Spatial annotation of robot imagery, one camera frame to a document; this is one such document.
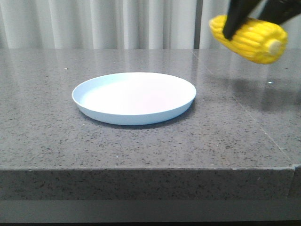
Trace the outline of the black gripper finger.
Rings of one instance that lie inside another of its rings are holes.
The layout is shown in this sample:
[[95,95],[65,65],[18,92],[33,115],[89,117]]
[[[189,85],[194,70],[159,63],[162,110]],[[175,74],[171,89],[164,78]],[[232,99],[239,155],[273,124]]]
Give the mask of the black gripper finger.
[[268,0],[258,19],[280,25],[300,13],[300,0]]
[[248,15],[256,8],[260,0],[231,0],[223,35],[231,40],[236,31],[245,23]]

